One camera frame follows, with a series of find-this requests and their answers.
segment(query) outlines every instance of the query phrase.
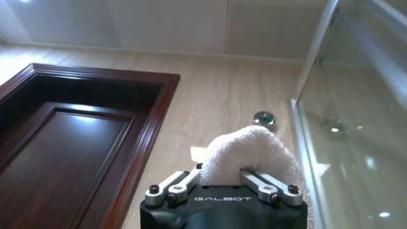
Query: glass shower door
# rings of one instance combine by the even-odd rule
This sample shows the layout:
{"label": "glass shower door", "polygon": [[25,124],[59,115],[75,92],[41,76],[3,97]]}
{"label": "glass shower door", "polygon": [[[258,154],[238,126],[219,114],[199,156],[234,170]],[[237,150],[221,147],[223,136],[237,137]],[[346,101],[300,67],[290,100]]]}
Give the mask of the glass shower door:
{"label": "glass shower door", "polygon": [[382,4],[340,4],[294,101],[318,226],[330,229],[407,225],[407,18]]}

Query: white ceiling panel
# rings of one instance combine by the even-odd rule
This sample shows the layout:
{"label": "white ceiling panel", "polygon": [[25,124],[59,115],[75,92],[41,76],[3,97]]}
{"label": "white ceiling panel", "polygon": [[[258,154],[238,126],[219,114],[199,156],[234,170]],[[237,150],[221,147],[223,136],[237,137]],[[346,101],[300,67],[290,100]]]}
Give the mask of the white ceiling panel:
{"label": "white ceiling panel", "polygon": [[305,59],[322,10],[231,2],[227,53]]}
{"label": "white ceiling panel", "polygon": [[103,0],[9,0],[35,42],[119,47]]}
{"label": "white ceiling panel", "polygon": [[125,48],[225,52],[227,1],[110,0]]}
{"label": "white ceiling panel", "polygon": [[30,41],[27,31],[6,0],[0,0],[0,35],[9,41]]}

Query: screw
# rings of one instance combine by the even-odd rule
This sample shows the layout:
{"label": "screw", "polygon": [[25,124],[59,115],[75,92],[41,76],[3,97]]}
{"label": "screw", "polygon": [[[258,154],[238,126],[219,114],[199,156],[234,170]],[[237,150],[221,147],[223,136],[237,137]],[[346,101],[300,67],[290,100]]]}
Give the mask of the screw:
{"label": "screw", "polygon": [[177,203],[178,203],[178,196],[174,194],[169,194],[167,196],[167,203],[169,203],[169,207],[175,207]]}
{"label": "screw", "polygon": [[151,193],[151,194],[158,194],[159,191],[161,191],[161,186],[158,186],[158,185],[151,185],[149,190],[150,190],[150,193]]}
{"label": "screw", "polygon": [[300,193],[300,187],[297,185],[289,185],[289,192],[293,194],[298,194]]}
{"label": "screw", "polygon": [[278,207],[280,206],[280,194],[278,193],[273,193],[272,196],[270,196],[270,204],[274,206],[274,207]]}

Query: dark wood door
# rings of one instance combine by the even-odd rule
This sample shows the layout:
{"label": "dark wood door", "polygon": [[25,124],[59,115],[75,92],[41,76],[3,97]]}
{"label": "dark wood door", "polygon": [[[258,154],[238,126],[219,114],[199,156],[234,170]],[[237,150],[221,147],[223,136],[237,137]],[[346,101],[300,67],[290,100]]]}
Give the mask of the dark wood door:
{"label": "dark wood door", "polygon": [[0,88],[0,228],[118,228],[179,77],[29,69]]}

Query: door panel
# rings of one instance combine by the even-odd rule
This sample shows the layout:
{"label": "door panel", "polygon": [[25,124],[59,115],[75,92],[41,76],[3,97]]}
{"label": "door panel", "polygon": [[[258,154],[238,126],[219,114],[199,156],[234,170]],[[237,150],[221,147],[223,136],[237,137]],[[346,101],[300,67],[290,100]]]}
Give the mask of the door panel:
{"label": "door panel", "polygon": [[97,106],[45,104],[17,130],[31,129],[27,135],[10,140],[19,144],[0,176],[3,227],[66,228],[81,221],[135,118]]}

